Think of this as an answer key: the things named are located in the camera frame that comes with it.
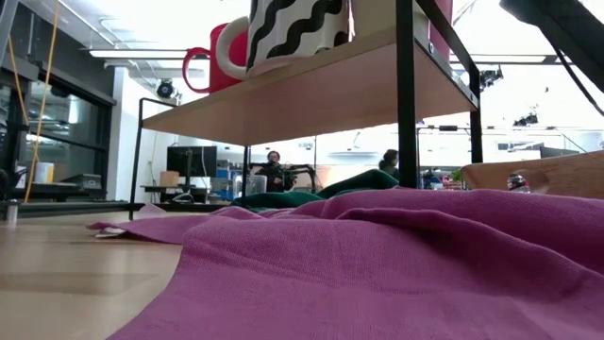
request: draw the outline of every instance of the black and white wavy mug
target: black and white wavy mug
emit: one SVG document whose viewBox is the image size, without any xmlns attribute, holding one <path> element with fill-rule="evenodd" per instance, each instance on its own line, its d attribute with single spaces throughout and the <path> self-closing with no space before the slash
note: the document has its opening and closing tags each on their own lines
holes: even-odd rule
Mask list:
<svg viewBox="0 0 604 340">
<path fill-rule="evenodd" d="M 223 29 L 216 58 L 237 79 L 255 77 L 348 42 L 347 0 L 252 0 L 249 17 Z M 247 30 L 246 66 L 230 61 L 228 48 Z"/>
</svg>

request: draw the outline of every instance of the spotlight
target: spotlight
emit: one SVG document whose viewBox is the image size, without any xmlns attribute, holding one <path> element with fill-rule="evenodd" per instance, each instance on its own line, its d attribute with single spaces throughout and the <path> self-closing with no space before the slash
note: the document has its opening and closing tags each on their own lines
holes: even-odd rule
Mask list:
<svg viewBox="0 0 604 340">
<path fill-rule="evenodd" d="M 160 98 L 171 99 L 178 95 L 178 90 L 172 85 L 172 79 L 162 79 L 157 94 Z"/>
<path fill-rule="evenodd" d="M 480 71 L 480 91 L 483 92 L 486 88 L 493 86 L 501 79 L 503 79 L 501 65 L 499 65 L 497 70 Z"/>
<path fill-rule="evenodd" d="M 513 122 L 514 127 L 527 127 L 533 124 L 539 124 L 539 118 L 535 113 L 529 113 L 527 116 Z"/>
</svg>

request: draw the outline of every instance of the cardboard box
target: cardboard box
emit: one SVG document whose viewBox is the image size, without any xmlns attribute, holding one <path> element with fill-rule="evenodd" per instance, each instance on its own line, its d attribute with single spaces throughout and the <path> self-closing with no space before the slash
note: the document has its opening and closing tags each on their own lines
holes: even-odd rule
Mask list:
<svg viewBox="0 0 604 340">
<path fill-rule="evenodd" d="M 177 187 L 178 172 L 177 171 L 162 171 L 159 174 L 159 186 L 161 187 Z"/>
</svg>

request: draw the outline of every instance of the white wall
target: white wall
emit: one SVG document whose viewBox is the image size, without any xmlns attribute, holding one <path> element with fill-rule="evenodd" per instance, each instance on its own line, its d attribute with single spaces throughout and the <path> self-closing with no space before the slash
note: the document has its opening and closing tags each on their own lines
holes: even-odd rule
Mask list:
<svg viewBox="0 0 604 340">
<path fill-rule="evenodd" d="M 116 68 L 113 98 L 117 100 L 117 105 L 111 113 L 108 199 L 130 199 L 139 99 L 142 97 L 157 99 L 153 93 L 133 80 L 127 69 Z M 149 102 L 145 102 L 143 108 L 143 118 L 169 109 Z M 153 179 L 159 181 L 159 172 L 165 170 L 166 148 L 174 142 L 177 142 L 176 135 L 143 129 L 135 195 L 137 202 L 150 201 L 151 195 L 146 194 L 141 185 L 151 185 Z"/>
</svg>

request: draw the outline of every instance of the wooden shelf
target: wooden shelf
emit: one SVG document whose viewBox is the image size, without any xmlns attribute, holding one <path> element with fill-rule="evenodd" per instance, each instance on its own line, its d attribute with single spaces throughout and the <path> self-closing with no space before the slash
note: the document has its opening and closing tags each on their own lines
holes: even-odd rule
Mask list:
<svg viewBox="0 0 604 340">
<path fill-rule="evenodd" d="M 390 27 L 143 121 L 143 127 L 258 145 L 396 123 L 396 30 Z M 415 37 L 415 116 L 474 110 L 448 63 Z"/>
</svg>

